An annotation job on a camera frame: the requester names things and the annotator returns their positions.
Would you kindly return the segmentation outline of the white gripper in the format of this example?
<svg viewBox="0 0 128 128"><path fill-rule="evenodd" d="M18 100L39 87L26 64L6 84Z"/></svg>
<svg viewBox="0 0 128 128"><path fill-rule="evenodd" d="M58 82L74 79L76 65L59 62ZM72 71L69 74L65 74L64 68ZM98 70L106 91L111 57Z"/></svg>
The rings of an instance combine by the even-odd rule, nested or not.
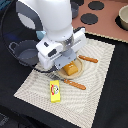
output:
<svg viewBox="0 0 128 128"><path fill-rule="evenodd" d="M37 45L38 58L45 70L62 67L76 59L76 52L86 44L85 28L78 27L64 42L51 41L44 37Z"/></svg>

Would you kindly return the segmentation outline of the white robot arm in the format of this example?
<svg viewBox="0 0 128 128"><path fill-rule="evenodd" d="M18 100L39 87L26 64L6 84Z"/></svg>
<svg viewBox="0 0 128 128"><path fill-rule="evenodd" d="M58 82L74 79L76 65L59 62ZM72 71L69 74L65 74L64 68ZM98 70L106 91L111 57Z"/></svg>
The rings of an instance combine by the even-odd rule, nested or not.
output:
<svg viewBox="0 0 128 128"><path fill-rule="evenodd" d="M26 27L46 32L36 45L44 72L60 70L86 44L85 28L73 32L70 0L18 0L16 12Z"/></svg>

